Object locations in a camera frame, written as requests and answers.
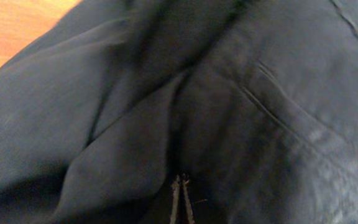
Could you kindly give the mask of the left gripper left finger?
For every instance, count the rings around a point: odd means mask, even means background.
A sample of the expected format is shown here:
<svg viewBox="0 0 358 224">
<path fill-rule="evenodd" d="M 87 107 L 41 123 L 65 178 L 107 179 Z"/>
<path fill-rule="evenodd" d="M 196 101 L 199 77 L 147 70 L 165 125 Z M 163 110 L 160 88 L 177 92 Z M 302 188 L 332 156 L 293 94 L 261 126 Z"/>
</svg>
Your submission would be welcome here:
<svg viewBox="0 0 358 224">
<path fill-rule="evenodd" d="M 172 187 L 172 211 L 170 214 L 170 224 L 177 224 L 178 212 L 180 207 L 180 177 L 176 176 Z"/>
</svg>

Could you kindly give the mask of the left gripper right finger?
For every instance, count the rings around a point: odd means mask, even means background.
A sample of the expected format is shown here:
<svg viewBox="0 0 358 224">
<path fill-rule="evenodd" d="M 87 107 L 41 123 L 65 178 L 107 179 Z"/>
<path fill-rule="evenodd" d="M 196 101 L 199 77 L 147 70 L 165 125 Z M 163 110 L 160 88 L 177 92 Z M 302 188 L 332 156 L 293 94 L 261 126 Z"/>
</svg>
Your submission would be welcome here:
<svg viewBox="0 0 358 224">
<path fill-rule="evenodd" d="M 195 224 L 193 210 L 191 206 L 191 201 L 188 194 L 188 184 L 190 183 L 187 177 L 183 177 L 182 179 L 182 188 L 183 188 L 183 196 L 184 196 L 184 204 L 185 204 L 185 211 L 186 211 L 186 221 L 187 224 Z"/>
</svg>

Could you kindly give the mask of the navy blue shorts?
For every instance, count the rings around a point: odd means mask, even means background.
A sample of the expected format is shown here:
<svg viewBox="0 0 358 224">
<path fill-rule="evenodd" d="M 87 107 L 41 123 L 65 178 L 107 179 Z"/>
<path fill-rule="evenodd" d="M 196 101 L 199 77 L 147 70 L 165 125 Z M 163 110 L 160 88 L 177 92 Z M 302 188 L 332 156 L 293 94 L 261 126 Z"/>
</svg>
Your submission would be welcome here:
<svg viewBox="0 0 358 224">
<path fill-rule="evenodd" d="M 82 1 L 0 68 L 0 223 L 358 223 L 358 1 Z"/>
</svg>

